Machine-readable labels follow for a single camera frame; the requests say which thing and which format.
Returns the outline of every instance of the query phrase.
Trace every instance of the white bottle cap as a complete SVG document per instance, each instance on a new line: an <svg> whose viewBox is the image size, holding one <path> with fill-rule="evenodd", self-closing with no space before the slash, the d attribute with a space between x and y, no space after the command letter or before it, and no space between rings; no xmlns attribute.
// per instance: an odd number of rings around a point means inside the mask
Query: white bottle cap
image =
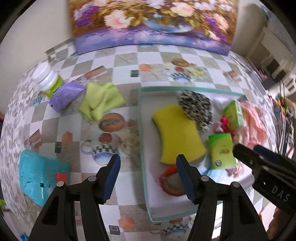
<svg viewBox="0 0 296 241"><path fill-rule="evenodd" d="M36 83L40 83L45 79L45 77L49 74L49 72L52 70L52 67L50 66L50 63L48 61L45 61L41 63L34 71L32 75L32 79Z"/></svg>

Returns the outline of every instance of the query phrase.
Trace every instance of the green bottle label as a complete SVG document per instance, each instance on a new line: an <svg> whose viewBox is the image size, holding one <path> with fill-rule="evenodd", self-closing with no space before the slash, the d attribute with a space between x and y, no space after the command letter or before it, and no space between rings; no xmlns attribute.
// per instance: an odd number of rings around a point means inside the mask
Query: green bottle label
<svg viewBox="0 0 296 241"><path fill-rule="evenodd" d="M58 75L56 81L54 82L54 84L47 90L47 91L44 91L44 94L46 96L48 96L49 98L51 98L53 96L53 94L57 91L57 89L63 85L63 80L62 78Z"/></svg>

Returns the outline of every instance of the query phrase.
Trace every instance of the silver screw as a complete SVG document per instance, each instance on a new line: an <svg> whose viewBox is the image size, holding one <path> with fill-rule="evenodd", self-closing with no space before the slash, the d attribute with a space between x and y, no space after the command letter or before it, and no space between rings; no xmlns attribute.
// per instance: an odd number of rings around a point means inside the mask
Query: silver screw
<svg viewBox="0 0 296 241"><path fill-rule="evenodd" d="M200 179L202 181L204 181L204 182L207 182L209 180L209 177L208 176L202 176Z"/></svg>
<svg viewBox="0 0 296 241"><path fill-rule="evenodd" d="M94 182L94 181L96 180L96 176L90 176L90 177L88 178L88 180L89 180L90 182Z"/></svg>
<svg viewBox="0 0 296 241"><path fill-rule="evenodd" d="M240 184L238 182L233 182L232 185L235 187L235 188L239 188L240 187Z"/></svg>
<svg viewBox="0 0 296 241"><path fill-rule="evenodd" d="M65 183L63 182L63 181L59 181L59 182L57 182L57 187L62 187L63 185L64 185Z"/></svg>

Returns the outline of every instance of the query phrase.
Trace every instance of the yellow sponge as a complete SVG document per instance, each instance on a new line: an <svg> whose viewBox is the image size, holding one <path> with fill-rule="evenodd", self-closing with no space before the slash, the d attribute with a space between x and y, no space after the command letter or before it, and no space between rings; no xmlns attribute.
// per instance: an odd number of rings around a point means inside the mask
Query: yellow sponge
<svg viewBox="0 0 296 241"><path fill-rule="evenodd" d="M179 154L188 162L205 154L205 147L198 135L196 124L189 120L178 105L169 105L157 110L153 117L162 139L164 164L175 164Z"/></svg>

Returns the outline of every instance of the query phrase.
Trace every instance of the black and white spotted fabric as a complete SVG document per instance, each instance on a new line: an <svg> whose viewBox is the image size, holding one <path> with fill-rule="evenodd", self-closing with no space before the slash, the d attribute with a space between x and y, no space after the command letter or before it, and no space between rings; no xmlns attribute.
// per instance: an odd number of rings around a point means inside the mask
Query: black and white spotted fabric
<svg viewBox="0 0 296 241"><path fill-rule="evenodd" d="M196 121L203 132L213 124L211 100L205 95L185 90L178 96L178 103L187 118Z"/></svg>

